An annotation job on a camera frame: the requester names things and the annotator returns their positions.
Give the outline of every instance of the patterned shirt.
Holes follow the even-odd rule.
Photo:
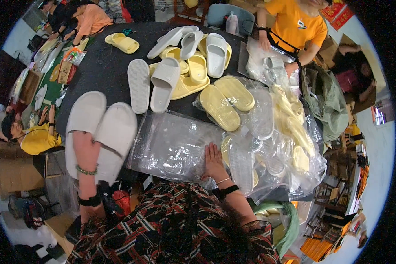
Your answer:
[[[228,243],[226,216],[199,185],[160,182],[115,227],[98,218],[83,224],[67,263],[237,263],[228,257],[237,249]],[[269,223],[251,222],[240,231],[255,250],[250,263],[281,264]]]

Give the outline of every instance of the black table surface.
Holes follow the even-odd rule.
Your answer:
[[[108,26],[104,31],[95,37],[95,42],[88,48],[88,51],[79,65],[72,82],[69,85],[66,96],[59,108],[59,114],[56,121],[56,130],[59,134],[64,135],[70,110],[75,101],[89,91],[100,91],[107,97],[107,105],[110,106],[116,102],[125,102],[130,105],[130,91],[127,81],[127,67],[132,60],[143,59],[148,65],[160,62],[159,56],[150,60],[147,58],[148,52],[157,43],[157,39],[165,35],[171,29],[178,25],[167,24],[163,22],[145,22],[115,24]],[[133,54],[126,54],[118,48],[107,44],[104,39],[107,35],[121,32],[123,29],[130,28],[136,31],[129,35],[139,43],[139,49]],[[247,42],[246,39],[236,35],[229,34],[220,30],[214,30],[202,27],[204,33],[217,33],[222,35],[232,47],[232,56],[229,66],[224,71],[225,75],[241,76],[237,72],[239,50],[241,41]],[[150,95],[152,94],[153,85],[150,83]],[[198,93],[191,94],[179,100],[170,101],[169,110],[186,114],[198,120],[211,122],[205,112],[192,105],[197,98]],[[269,199],[278,201],[287,201],[288,192],[285,189],[278,188],[270,193]],[[311,201],[312,195],[303,198],[304,201]]]

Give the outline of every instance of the green scissors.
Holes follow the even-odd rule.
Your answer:
[[[121,31],[125,36],[129,36],[131,33],[136,33],[136,31],[132,31],[130,28],[123,29]]]

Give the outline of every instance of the gray chair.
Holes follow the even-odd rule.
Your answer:
[[[254,28],[254,15],[240,7],[229,4],[212,4],[208,10],[207,23],[209,26],[219,28],[223,24],[225,15],[230,15],[230,12],[238,16],[239,34],[250,35]]]

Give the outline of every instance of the clear plastic bag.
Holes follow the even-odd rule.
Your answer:
[[[199,182],[216,188],[213,179],[201,182],[205,172],[205,146],[221,144],[223,130],[175,112],[143,115],[127,167],[171,181]]]

